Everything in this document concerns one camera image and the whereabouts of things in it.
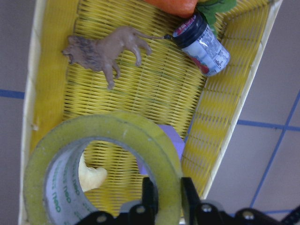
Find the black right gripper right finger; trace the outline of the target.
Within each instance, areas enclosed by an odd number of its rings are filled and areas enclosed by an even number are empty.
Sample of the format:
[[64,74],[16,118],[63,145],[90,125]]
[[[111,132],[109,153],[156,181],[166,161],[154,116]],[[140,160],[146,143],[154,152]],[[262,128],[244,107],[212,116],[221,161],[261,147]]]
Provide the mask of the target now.
[[200,200],[189,177],[181,178],[182,209],[186,225],[224,225],[218,208]]

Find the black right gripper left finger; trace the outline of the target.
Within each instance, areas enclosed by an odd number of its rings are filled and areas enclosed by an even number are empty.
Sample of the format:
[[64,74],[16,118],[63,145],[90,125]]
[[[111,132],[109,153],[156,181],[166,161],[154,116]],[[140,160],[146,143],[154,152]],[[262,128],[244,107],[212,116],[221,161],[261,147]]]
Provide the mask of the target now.
[[142,180],[141,201],[131,208],[132,225],[154,225],[158,213],[158,191],[149,177]]

